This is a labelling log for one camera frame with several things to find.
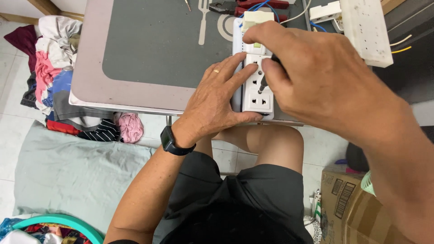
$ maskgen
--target smartwatch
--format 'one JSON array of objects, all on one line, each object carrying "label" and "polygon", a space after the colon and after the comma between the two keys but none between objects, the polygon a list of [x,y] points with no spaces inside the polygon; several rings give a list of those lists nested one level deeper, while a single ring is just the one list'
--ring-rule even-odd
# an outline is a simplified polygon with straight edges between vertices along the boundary
[{"label": "smartwatch", "polygon": [[166,126],[160,134],[161,145],[165,152],[169,152],[171,154],[177,156],[184,156],[188,153],[192,152],[196,147],[196,144],[190,148],[179,148],[175,146],[175,138],[173,137],[172,127]]}]

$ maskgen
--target white wire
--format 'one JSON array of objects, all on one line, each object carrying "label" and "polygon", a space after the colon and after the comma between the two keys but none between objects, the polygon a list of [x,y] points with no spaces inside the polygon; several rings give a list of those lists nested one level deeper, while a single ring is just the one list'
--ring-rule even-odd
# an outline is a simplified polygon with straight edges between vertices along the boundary
[{"label": "white wire", "polygon": [[280,23],[283,24],[283,23],[286,23],[286,22],[288,22],[288,21],[295,20],[296,18],[302,16],[304,13],[306,13],[306,11],[307,11],[307,9],[309,8],[309,5],[310,5],[311,2],[312,2],[312,0],[309,0],[309,2],[307,3],[306,8],[304,9],[303,12],[301,12],[301,14],[299,14],[299,15],[297,15],[296,17],[291,18],[291,19],[289,19],[289,20],[282,21],[282,22],[280,22]]},{"label": "white wire", "polygon": [[398,44],[401,44],[401,43],[403,43],[403,42],[405,42],[406,40],[408,40],[410,37],[412,37],[413,35],[409,35],[409,36],[407,36],[407,37],[405,37],[402,41],[399,41],[399,42],[397,42],[397,43],[394,43],[394,44],[390,44],[390,46],[396,46],[396,45],[398,45]]}]

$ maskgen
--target black shirt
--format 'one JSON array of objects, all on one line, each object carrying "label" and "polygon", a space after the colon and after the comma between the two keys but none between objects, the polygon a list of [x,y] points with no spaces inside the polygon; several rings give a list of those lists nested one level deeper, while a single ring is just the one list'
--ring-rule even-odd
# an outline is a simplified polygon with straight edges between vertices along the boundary
[{"label": "black shirt", "polygon": [[[286,243],[304,244],[266,213],[245,205],[213,204],[189,216],[161,244]],[[119,240],[110,244],[137,244]]]}]

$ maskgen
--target left hand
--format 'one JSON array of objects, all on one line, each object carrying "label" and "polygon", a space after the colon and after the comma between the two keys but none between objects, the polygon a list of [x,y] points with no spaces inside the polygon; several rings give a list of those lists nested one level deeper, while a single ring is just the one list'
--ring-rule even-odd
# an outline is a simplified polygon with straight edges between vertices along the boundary
[{"label": "left hand", "polygon": [[245,58],[246,53],[237,53],[205,71],[185,112],[172,126],[179,146],[186,148],[205,135],[262,119],[256,112],[234,112],[229,103],[234,92],[258,69],[257,64],[249,64],[233,74]]}]

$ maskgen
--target hand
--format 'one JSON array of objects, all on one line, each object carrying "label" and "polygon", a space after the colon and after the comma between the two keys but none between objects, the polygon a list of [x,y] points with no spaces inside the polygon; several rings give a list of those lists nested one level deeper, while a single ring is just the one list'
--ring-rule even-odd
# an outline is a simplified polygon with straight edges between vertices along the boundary
[{"label": "hand", "polygon": [[375,125],[408,110],[344,35],[269,21],[249,28],[243,41],[261,43],[279,57],[285,69],[270,59],[262,61],[267,83],[280,108],[307,124],[349,139],[354,133],[372,134]]},{"label": "hand", "polygon": [[249,64],[234,75],[245,58],[246,53],[237,53],[205,71],[183,115],[172,126],[175,140],[184,144],[179,146],[189,147],[205,135],[262,119],[256,112],[234,112],[229,103],[234,92],[258,69],[257,64]]}]

